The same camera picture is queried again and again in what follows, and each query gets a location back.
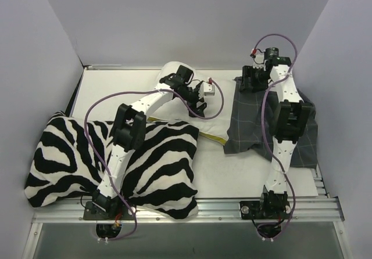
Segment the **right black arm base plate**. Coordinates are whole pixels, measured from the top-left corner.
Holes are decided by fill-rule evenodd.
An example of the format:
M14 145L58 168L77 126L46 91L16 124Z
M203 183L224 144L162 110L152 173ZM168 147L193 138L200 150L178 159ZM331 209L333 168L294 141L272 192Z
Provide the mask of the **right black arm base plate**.
M240 201L244 220L287 220L291 215L289 204L268 204L260 201Z

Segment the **white pillow with yellow edge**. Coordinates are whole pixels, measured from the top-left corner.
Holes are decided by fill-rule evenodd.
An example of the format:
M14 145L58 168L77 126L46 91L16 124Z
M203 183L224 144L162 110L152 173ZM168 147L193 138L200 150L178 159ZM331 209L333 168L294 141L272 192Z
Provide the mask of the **white pillow with yellow edge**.
M179 98L167 102L151 115L157 120L183 120L197 127L202 135L208 139L225 145L228 140L227 130L230 126L235 94L236 70L194 70L194 80L191 86L195 87L199 81L208 81L210 78L217 83L221 91L215 89L215 95L204 98L207 104L204 110L205 117L216 116L213 119L202 120L190 117L188 109Z

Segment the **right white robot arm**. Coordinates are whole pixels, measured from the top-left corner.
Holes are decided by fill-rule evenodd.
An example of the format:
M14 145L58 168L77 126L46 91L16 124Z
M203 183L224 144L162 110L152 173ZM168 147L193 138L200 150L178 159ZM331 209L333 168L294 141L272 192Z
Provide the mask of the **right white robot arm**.
M273 139L271 152L271 170L264 184L263 193L258 202L259 214L270 218L274 214L288 214L289 208L287 189L293 187L287 180L292 154L303 135L312 106L305 102L296 88L289 57L279 54L279 49L272 47L263 52L262 67L244 66L240 92L253 93L264 91L263 104L274 88L277 93L278 105L269 124L269 133Z

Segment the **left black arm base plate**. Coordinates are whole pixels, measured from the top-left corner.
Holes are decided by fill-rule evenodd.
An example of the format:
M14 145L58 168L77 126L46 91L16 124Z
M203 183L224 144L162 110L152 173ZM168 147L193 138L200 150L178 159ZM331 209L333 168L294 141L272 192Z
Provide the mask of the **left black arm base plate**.
M107 213L92 201L85 204L83 220L88 221L113 221L113 220L134 220L134 216L123 203L116 203Z

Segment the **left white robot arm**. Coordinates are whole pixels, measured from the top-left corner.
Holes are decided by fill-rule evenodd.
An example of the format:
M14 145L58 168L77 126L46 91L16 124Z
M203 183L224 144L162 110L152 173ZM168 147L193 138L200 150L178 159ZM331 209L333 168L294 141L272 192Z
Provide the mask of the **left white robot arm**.
M179 98L188 109L189 115L207 119L204 114L207 104L203 99L203 82L192 88L190 83L193 77L193 69L180 64L176 71L160 78L154 89L132 91L132 94L143 96L140 100L118 107L110 132L113 137L112 157L108 162L100 159L105 167L105 174L92 195L92 206L102 218L113 218L117 214L119 201L127 203L120 193L120 187L131 156L145 141L149 116L167 102Z

